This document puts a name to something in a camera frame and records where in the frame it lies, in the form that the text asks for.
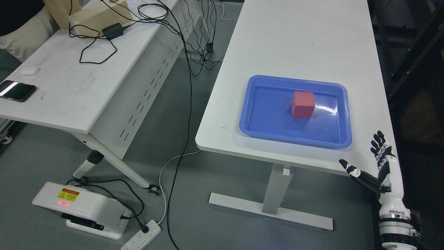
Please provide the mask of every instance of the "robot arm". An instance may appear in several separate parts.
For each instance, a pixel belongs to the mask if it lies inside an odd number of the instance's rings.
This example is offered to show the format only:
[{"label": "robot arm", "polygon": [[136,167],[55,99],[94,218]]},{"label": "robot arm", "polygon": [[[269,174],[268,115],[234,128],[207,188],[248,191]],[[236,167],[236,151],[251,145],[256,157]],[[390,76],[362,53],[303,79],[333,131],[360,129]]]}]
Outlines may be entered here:
[{"label": "robot arm", "polygon": [[419,234],[412,226],[410,210],[402,202],[404,187],[399,162],[381,131],[374,134],[373,138],[370,151],[377,161],[378,178],[344,159],[340,159],[339,163],[353,179],[380,194],[379,229],[382,246],[388,250],[416,250]]}]

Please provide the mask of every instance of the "warning label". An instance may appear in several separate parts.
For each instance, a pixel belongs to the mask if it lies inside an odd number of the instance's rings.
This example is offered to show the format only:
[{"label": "warning label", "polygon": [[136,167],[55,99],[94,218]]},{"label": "warning label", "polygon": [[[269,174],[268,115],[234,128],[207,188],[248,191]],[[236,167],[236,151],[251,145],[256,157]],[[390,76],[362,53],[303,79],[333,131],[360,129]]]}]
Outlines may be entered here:
[{"label": "warning label", "polygon": [[80,192],[69,190],[69,189],[62,189],[62,191],[57,196],[58,198],[65,199],[71,202],[75,202],[77,197],[79,196]]}]

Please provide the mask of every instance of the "phone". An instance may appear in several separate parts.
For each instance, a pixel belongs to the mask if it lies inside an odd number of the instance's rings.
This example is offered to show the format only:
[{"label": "phone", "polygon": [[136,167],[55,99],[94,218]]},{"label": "phone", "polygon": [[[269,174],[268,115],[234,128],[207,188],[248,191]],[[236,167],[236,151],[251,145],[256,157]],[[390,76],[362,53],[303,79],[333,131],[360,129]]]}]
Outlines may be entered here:
[{"label": "phone", "polygon": [[34,85],[5,80],[0,84],[0,98],[24,102],[36,91],[36,89],[37,87]]}]

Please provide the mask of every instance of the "gray floor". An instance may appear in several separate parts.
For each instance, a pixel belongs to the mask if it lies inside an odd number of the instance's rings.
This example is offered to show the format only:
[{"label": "gray floor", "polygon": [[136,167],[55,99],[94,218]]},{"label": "gray floor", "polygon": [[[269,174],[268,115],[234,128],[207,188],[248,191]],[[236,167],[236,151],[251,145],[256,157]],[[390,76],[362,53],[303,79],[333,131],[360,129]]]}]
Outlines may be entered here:
[{"label": "gray floor", "polygon": [[[225,18],[236,18],[242,4],[227,3]],[[235,22],[217,21],[214,58],[228,46]],[[218,68],[193,79],[193,116],[187,152],[197,147],[194,135],[210,96]],[[186,140],[189,81],[182,54],[151,107],[123,159],[149,182],[157,183],[162,166],[181,153]],[[119,240],[88,234],[65,226],[63,219],[33,206],[31,201],[51,181],[64,184],[90,150],[72,135],[51,128],[26,124],[14,141],[0,149],[0,249],[120,249],[139,229],[131,220]],[[177,159],[164,171],[168,193]],[[375,249],[371,198],[351,178],[297,169],[282,207],[334,218],[334,231],[260,217],[209,205],[210,192],[261,202],[271,164],[216,153],[200,152],[183,158],[170,209],[171,234],[182,250],[212,249]],[[87,175],[94,180],[123,178],[103,161]],[[158,221],[163,214],[162,197],[153,197],[130,182],[146,204],[143,221]],[[125,186],[103,185],[139,209]],[[163,232],[147,247],[171,250]]]}]

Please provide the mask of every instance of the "table foot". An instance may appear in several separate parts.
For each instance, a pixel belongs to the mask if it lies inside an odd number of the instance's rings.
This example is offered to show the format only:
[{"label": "table foot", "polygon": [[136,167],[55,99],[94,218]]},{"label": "table foot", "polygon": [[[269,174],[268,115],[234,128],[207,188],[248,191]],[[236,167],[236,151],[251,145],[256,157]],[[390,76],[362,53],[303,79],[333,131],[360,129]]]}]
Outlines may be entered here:
[{"label": "table foot", "polygon": [[234,198],[222,194],[211,193],[208,203],[216,206],[222,206],[241,210],[249,213],[264,215],[289,222],[295,222],[307,226],[313,226],[324,230],[333,230],[333,219],[314,214],[308,214],[300,211],[286,208],[278,208],[276,214],[267,214],[262,212],[263,204],[244,199]]}]

